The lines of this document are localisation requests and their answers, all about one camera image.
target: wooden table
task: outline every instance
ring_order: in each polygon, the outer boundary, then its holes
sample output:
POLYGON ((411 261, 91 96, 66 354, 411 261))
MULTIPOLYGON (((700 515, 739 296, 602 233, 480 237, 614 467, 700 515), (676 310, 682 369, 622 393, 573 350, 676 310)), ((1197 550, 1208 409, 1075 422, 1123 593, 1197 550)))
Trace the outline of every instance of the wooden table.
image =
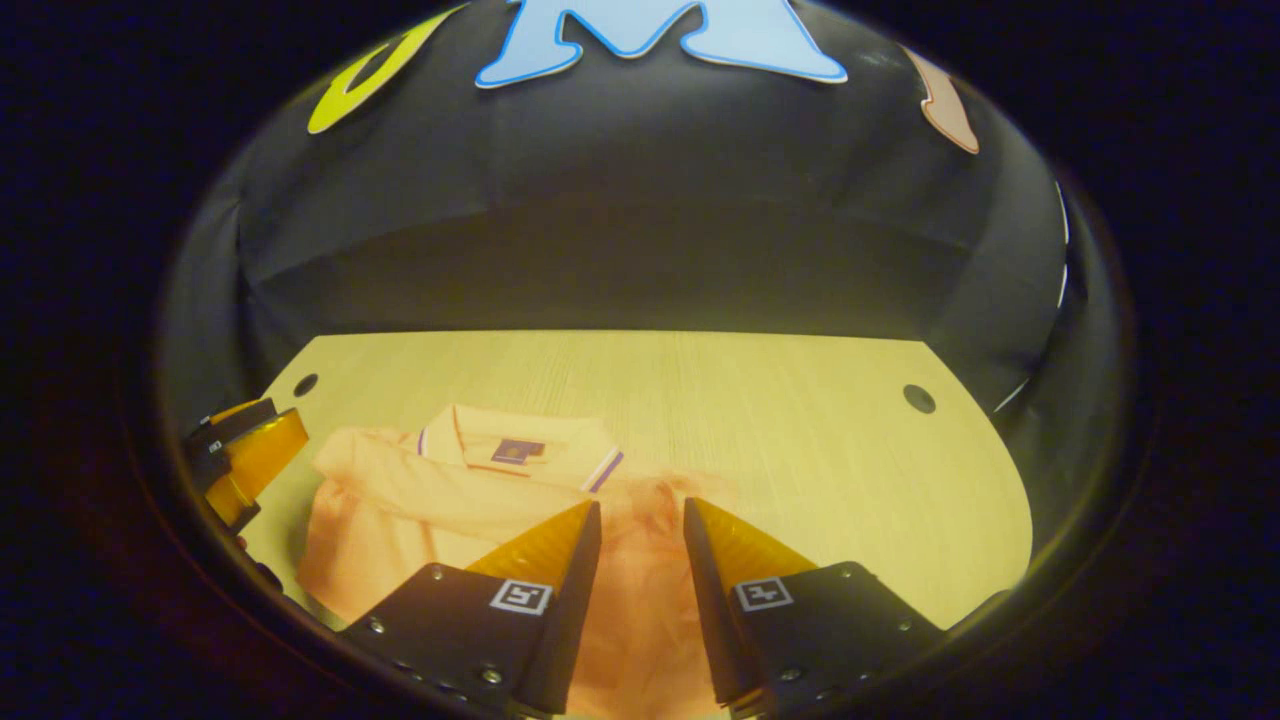
POLYGON ((311 457, 344 425, 413 430, 457 402, 603 418, 627 457, 718 474, 737 514, 818 565, 854 560, 940 628, 1021 578, 1027 495, 987 416, 922 342, 687 332, 518 331, 314 340, 264 397, 311 441, 243 536, 294 580, 311 457), (303 397, 293 388, 316 373, 303 397), (923 387, 937 409, 904 398, 923 387))

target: white stripe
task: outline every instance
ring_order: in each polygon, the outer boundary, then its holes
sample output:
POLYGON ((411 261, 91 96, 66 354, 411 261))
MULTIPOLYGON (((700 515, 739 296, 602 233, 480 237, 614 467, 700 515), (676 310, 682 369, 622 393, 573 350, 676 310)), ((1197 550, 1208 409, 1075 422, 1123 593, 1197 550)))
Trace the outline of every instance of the white stripe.
POLYGON ((598 478, 600 473, 603 473, 604 469, 609 466, 609 462, 613 461, 613 456, 617 454, 618 454, 617 447, 604 454, 604 460, 600 460, 600 464, 595 466, 595 470, 593 470, 591 474, 586 478, 586 482, 582 483, 582 489, 591 489, 591 484, 595 483, 595 478, 598 478))
POLYGON ((1018 397, 1018 393, 1019 393, 1019 392, 1023 392, 1023 388, 1024 388, 1024 387, 1027 387, 1027 383, 1029 383, 1029 382, 1030 382, 1030 378, 1027 378, 1025 380, 1023 380, 1023 384, 1020 384, 1020 386, 1015 387, 1015 388, 1014 388, 1014 392, 1009 393, 1009 397, 1006 397, 1004 402, 1001 402, 1000 405, 997 405, 997 406, 996 406, 996 409, 991 411, 991 414, 992 414, 992 415, 995 415, 996 413, 1000 413, 1000 410, 1001 410, 1001 409, 1002 409, 1002 407, 1004 407, 1005 405, 1009 405, 1009 401, 1010 401, 1010 400, 1012 400, 1012 398, 1018 397))
POLYGON ((1062 290, 1057 291, 1057 306, 1062 306, 1062 299, 1066 297, 1066 265, 1062 265, 1062 290))
POLYGON ((1062 209, 1062 245, 1071 243, 1071 224, 1066 222, 1066 201, 1062 200, 1062 186, 1053 183, 1057 188, 1057 206, 1062 209))

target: blue letter m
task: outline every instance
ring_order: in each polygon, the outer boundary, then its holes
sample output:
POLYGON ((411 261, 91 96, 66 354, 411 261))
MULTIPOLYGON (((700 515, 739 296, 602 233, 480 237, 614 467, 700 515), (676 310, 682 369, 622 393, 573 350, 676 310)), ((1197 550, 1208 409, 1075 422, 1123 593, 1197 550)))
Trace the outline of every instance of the blue letter m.
POLYGON ((564 42, 564 17, 620 58, 639 58, 691 8, 703 10, 703 27, 681 38, 694 58, 818 82, 845 82, 840 63, 823 55, 788 0, 509 0, 521 3, 502 55, 480 70, 476 86, 502 87, 572 67, 582 46, 564 42))

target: purple logo patch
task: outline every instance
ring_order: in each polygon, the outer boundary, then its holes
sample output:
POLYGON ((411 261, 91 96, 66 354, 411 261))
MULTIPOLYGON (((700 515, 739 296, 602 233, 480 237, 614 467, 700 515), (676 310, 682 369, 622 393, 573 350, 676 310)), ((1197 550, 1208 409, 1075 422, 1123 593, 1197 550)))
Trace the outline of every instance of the purple logo patch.
POLYGON ((498 450, 493 451, 493 462, 506 462, 507 465, 524 465, 530 455, 541 455, 545 446, 540 442, 522 439, 506 439, 498 443, 498 450))

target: light wood tabletop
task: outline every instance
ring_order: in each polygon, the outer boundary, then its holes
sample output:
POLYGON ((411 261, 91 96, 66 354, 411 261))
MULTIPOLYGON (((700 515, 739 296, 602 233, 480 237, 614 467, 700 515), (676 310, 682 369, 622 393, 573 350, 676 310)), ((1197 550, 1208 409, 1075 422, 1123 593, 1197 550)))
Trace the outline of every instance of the light wood tabletop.
POLYGON ((600 418, 628 460, 737 488, 737 515, 818 565, 852 560, 942 629, 1027 569, 1027 495, 986 414, 922 342, 692 332, 511 331, 319 337, 264 393, 311 441, 243 537, 298 587, 311 459, 342 427, 413 432, 451 402, 600 418), (314 389, 294 397, 315 373, 314 389), (932 396, 925 414, 904 397, 932 396))

